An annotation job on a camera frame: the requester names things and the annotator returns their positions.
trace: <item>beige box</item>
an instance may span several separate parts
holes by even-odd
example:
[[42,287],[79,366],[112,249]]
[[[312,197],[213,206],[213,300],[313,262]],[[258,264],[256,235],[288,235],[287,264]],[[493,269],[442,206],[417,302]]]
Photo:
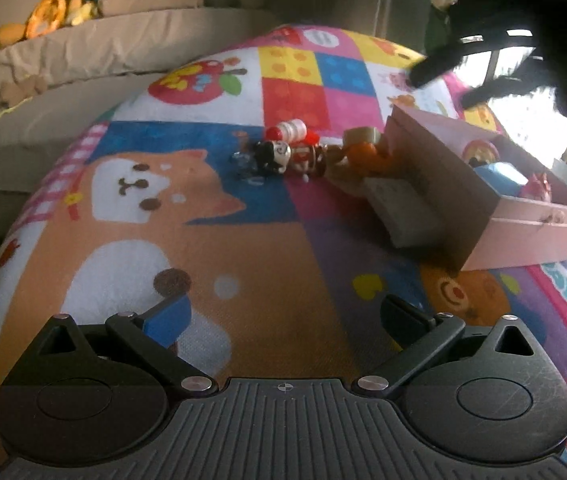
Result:
[[[458,270],[567,259],[567,186],[503,135],[464,121],[395,105],[385,135],[406,162],[407,179],[440,215],[445,249]],[[502,196],[448,146],[492,142],[525,176],[547,173],[552,203]]]

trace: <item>apple print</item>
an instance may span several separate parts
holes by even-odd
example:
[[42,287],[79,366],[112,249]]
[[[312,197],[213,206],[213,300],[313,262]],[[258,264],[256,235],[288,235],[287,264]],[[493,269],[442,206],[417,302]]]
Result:
[[237,75],[246,75],[245,68],[225,70],[241,62],[238,57],[225,61],[197,61],[175,70],[171,74],[150,85],[150,95],[173,105],[198,105],[209,103],[227,92],[241,94],[241,81]]

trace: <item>blue square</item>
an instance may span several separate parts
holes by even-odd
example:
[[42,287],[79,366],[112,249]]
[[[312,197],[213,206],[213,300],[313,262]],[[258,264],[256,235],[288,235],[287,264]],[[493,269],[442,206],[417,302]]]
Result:
[[375,96],[365,63],[349,57],[315,53],[324,87],[351,94]]

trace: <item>red toy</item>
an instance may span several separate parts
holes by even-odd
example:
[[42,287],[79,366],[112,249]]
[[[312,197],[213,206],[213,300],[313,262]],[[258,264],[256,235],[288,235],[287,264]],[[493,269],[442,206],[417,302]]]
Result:
[[308,130],[308,127],[301,119],[284,121],[272,126],[265,131],[265,140],[282,140],[290,145],[299,142],[307,146],[315,146],[319,143],[319,134]]

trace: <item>red apple print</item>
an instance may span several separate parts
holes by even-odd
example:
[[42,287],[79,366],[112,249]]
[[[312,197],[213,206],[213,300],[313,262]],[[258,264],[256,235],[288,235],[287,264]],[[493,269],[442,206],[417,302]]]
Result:
[[21,247],[19,245],[19,240],[17,240],[16,238],[10,240],[10,243],[6,245],[6,248],[4,249],[3,253],[1,253],[0,268],[3,267],[7,262],[9,262],[10,259],[12,259],[14,253],[19,247]]
[[171,74],[153,83],[148,92],[150,95],[173,105],[198,105],[209,103],[217,97],[228,93],[241,94],[241,81],[237,75],[246,75],[245,68],[225,70],[226,64],[235,66],[241,63],[237,57],[225,62],[217,60],[198,61],[175,70]]
[[293,45],[300,45],[302,43],[301,36],[297,32],[297,30],[292,27],[281,27],[274,30],[272,32],[272,38]]

